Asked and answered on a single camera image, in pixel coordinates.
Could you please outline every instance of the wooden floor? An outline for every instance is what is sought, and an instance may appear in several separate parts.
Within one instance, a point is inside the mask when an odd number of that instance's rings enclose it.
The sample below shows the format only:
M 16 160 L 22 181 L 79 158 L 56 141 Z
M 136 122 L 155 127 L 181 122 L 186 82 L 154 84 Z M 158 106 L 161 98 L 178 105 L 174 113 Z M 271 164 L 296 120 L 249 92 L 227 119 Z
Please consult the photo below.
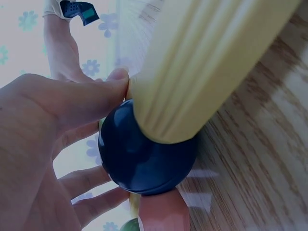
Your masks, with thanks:
M 308 231 L 308 1 L 200 136 L 192 231 Z

